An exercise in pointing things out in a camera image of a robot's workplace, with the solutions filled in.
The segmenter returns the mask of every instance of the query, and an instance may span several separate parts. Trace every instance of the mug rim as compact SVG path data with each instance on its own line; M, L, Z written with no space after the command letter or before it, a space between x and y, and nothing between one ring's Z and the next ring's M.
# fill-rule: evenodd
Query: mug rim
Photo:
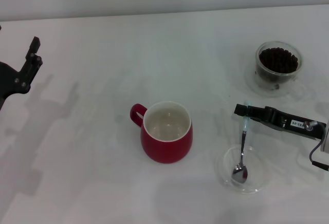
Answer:
M155 138L154 136L152 136L152 135L149 133L149 131L147 130L147 128L146 128L146 126L145 126L144 119L145 119L145 116L148 114L149 110L151 110L152 108L154 108L155 106L157 106L157 105L159 105L159 104L164 104L164 103L172 103L172 104L175 104L175 105L178 105L178 106L182 107L182 108L185 110L185 112L188 114L188 116L189 116L189 127L187 128L186 132L185 132L183 135L181 135L179 138L176 138L176 139L174 139L174 140L161 140L161 139ZM175 142L175 141L178 141L178 140L182 139L182 138L185 137L186 134L190 131L191 126L192 126L192 119L191 119L191 115L190 115L189 111L187 110L187 108L185 108L185 107L184 107L183 105L181 105L180 103L178 103L178 102L173 102L173 101L161 101L161 102L154 103L151 107L148 108L148 110L146 110L146 112L145 112L145 114L144 114L144 118L143 118L143 127L144 127L146 133L147 133L151 138L153 138L153 139L155 139L155 140L157 140L157 141L159 141L159 142L164 142L164 143Z

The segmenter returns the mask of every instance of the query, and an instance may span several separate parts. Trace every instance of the white label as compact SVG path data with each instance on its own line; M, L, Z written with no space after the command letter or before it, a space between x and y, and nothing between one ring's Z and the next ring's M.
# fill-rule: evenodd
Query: white label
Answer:
M303 122L292 120L290 125L304 129L303 124Z

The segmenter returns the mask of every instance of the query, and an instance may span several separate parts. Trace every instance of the red mug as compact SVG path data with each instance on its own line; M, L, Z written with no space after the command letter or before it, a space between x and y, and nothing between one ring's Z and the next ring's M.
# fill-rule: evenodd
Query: red mug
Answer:
M141 127L140 140L151 159L173 163L182 159L190 150L193 139L192 120L187 109L179 103L159 102L149 109L135 104L130 110L130 118Z

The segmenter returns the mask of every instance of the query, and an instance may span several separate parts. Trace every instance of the clear glass dish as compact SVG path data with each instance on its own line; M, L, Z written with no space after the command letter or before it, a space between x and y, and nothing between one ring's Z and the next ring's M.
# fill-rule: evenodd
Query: clear glass dish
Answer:
M259 55L263 50L268 48L283 48L284 50L288 50L298 59L298 67L296 71L291 73L279 73L272 71L265 67L261 62ZM259 87L276 91L280 88L288 89L290 88L291 82L294 81L297 77L297 74L302 69L303 60L300 53L293 46L283 43L283 42L267 42L263 43L256 51L255 55L256 59L256 71L255 71L255 80Z
M232 172L240 161L241 146L235 145L224 155L219 155L215 162L215 170L221 183L242 194L259 192L269 183L269 170L266 162L251 146L245 146L244 164L248 170L248 178L241 184L232 179Z

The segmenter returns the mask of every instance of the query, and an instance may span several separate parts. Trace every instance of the spoon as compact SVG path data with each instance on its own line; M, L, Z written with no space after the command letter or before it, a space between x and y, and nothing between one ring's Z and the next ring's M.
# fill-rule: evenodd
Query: spoon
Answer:
M250 103L245 102L244 105L250 106ZM247 177L248 177L247 167L245 164L243 164L243 155L244 155L244 149L245 149L245 140L246 140L246 135L247 135L248 124L249 124L249 118L244 116L243 117L240 162L235 166L233 173L232 173L232 179L240 184L243 184L244 182L246 182Z

